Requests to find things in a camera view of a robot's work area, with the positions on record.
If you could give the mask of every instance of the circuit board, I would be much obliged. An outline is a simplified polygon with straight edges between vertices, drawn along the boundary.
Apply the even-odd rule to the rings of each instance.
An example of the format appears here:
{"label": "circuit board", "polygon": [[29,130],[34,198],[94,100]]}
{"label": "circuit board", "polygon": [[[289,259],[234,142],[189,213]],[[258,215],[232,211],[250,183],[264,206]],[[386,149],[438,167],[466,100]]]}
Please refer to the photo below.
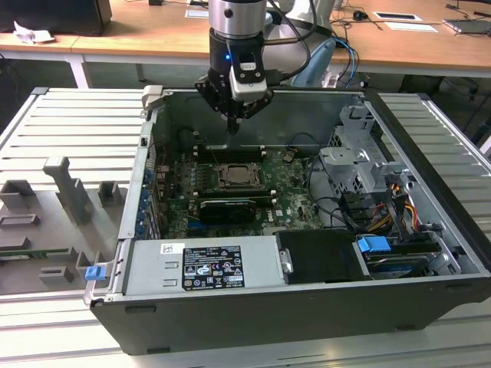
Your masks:
{"label": "circuit board", "polygon": [[198,215],[193,212],[196,188],[199,187],[200,172],[212,189],[219,189],[222,183],[219,179],[220,163],[198,163],[193,155],[183,154],[170,163],[169,171],[173,173],[171,190],[173,195],[163,198],[166,218],[163,231],[165,238],[211,238],[227,236],[272,235],[282,229],[322,228],[316,208],[305,188],[306,164],[305,159],[295,158],[294,153],[286,149],[267,149],[262,162],[229,165],[226,178],[233,177],[232,170],[245,168],[253,170],[257,175],[255,188],[275,192],[275,200],[266,206],[255,209],[255,219],[252,222],[239,225],[203,225]]}

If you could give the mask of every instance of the power supply label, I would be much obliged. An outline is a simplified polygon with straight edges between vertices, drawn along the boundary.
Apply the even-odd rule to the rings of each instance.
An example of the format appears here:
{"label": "power supply label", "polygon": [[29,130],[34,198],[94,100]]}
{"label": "power supply label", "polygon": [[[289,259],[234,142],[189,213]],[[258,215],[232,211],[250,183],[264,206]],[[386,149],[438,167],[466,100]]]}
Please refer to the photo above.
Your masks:
{"label": "power supply label", "polygon": [[243,288],[240,246],[184,248],[183,289],[186,291]]}

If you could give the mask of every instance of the yellow wire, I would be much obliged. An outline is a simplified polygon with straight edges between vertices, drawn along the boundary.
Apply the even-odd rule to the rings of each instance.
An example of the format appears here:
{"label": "yellow wire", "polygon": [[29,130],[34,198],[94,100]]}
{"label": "yellow wire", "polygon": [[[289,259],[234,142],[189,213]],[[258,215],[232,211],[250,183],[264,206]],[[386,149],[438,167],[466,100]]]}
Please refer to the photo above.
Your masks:
{"label": "yellow wire", "polygon": [[368,229],[369,232],[372,232],[373,230],[377,230],[378,228],[384,226],[387,222],[389,222],[391,220],[391,216],[390,215],[387,215],[384,217],[384,219],[382,219],[381,221],[379,221],[377,224],[373,225],[371,228]]}

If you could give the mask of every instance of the computer case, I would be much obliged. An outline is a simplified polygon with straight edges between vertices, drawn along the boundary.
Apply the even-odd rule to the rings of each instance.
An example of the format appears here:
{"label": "computer case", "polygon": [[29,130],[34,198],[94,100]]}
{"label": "computer case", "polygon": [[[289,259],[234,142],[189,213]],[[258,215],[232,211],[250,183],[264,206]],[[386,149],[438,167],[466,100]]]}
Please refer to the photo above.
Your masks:
{"label": "computer case", "polygon": [[112,16],[109,0],[0,0],[0,31],[14,21],[33,30],[100,36]]}

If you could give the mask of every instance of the paper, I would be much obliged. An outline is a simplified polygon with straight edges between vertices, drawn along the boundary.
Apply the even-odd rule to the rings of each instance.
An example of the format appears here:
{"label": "paper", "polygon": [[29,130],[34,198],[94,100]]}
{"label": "paper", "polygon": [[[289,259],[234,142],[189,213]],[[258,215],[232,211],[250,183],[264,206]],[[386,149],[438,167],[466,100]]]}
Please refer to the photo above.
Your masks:
{"label": "paper", "polygon": [[40,30],[32,31],[31,29],[22,27],[16,21],[14,21],[15,31],[14,35],[25,44],[34,44],[39,42],[54,41],[54,37],[51,36],[49,31]]}
{"label": "paper", "polygon": [[186,18],[208,18],[208,11],[207,10],[188,9],[188,10],[186,10],[184,17],[186,17]]}
{"label": "paper", "polygon": [[416,31],[416,32],[438,32],[430,25],[419,25],[418,23],[396,23],[393,21],[386,21],[385,24],[393,31]]}

